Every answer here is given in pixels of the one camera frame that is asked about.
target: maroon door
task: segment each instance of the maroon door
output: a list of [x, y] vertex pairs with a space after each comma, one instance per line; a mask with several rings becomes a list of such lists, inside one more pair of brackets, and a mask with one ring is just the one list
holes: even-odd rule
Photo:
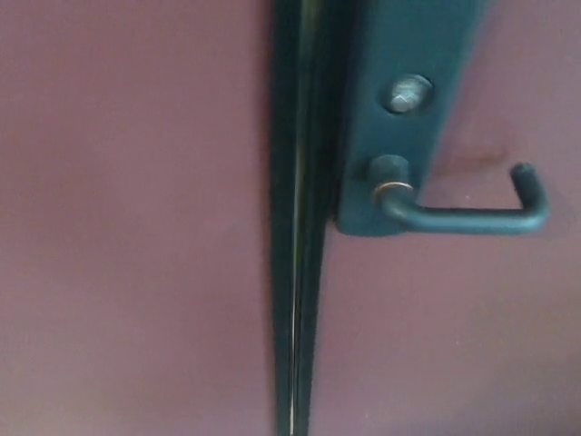
[[0, 434], [271, 434], [266, 13], [0, 3]]
[[516, 206], [534, 163], [553, 215], [518, 237], [330, 227], [314, 436], [581, 434], [581, 7], [497, 2], [427, 201]]

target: metal screw head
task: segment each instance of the metal screw head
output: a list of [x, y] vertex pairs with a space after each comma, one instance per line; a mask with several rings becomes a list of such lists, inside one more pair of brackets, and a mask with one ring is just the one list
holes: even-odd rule
[[406, 74], [391, 86], [384, 105], [393, 114], [407, 114], [419, 109], [432, 94], [432, 83], [421, 75]]

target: brass ring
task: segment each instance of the brass ring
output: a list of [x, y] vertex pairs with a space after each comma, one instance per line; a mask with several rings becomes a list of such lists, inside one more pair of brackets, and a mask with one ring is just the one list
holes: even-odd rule
[[389, 188], [401, 187], [406, 189], [411, 189], [413, 191], [413, 186], [409, 183], [404, 182], [386, 182], [382, 184], [378, 184], [377, 187], [373, 190], [373, 200], [377, 201], [378, 195], [380, 195], [383, 191]]

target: dark green door handle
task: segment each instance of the dark green door handle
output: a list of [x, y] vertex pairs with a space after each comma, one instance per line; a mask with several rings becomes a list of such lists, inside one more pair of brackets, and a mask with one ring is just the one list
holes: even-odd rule
[[540, 229], [548, 218], [549, 206], [535, 168], [529, 163], [519, 163], [510, 176], [521, 209], [445, 209], [416, 203], [404, 158], [383, 155], [369, 167], [373, 200], [386, 220], [409, 232], [519, 234]]

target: dark green door frame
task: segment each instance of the dark green door frame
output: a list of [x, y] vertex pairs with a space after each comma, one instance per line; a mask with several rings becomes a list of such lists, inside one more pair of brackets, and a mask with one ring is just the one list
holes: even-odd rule
[[333, 202], [351, 0], [275, 0], [271, 283], [277, 436], [306, 435], [325, 227]]

